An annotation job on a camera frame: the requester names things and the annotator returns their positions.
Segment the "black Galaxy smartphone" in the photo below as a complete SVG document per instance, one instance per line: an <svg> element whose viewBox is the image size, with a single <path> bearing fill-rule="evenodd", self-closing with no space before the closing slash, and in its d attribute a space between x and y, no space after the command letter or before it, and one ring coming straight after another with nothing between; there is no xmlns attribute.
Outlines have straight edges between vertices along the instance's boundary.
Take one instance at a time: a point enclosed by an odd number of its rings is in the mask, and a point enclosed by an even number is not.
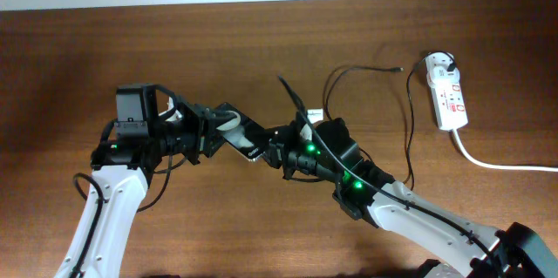
<svg viewBox="0 0 558 278"><path fill-rule="evenodd" d="M230 103L218 105L217 110L235 115L217 128L221 136L248 161L255 162L261 158L264 142L257 138L257 134L264 132L264 128Z"/></svg>

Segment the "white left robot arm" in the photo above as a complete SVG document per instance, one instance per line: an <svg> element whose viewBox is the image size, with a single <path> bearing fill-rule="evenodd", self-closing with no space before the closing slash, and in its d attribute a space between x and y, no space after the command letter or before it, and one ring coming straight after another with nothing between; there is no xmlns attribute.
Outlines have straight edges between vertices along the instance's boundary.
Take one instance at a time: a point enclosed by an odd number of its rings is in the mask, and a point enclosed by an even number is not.
<svg viewBox="0 0 558 278"><path fill-rule="evenodd" d="M85 207L59 277L116 277L133 219L162 159L176 154L196 165L221 145L221 132L240 122L237 113L192 105L157 84L122 85L116 91L117 116L92 152L91 174L81 191Z"/></svg>

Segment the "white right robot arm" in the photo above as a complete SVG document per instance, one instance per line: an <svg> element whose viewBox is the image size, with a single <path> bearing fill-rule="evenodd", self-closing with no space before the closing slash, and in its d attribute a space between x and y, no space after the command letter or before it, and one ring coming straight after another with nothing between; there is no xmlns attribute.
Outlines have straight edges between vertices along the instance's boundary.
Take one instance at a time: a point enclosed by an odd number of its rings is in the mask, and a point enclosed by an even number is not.
<svg viewBox="0 0 558 278"><path fill-rule="evenodd" d="M555 277L557 258L531 228L481 225L419 197L364 159L341 119L316 128L296 120L266 130L266 162L286 180L300 172L334 185L333 199L364 220L439 257L424 277Z"/></svg>

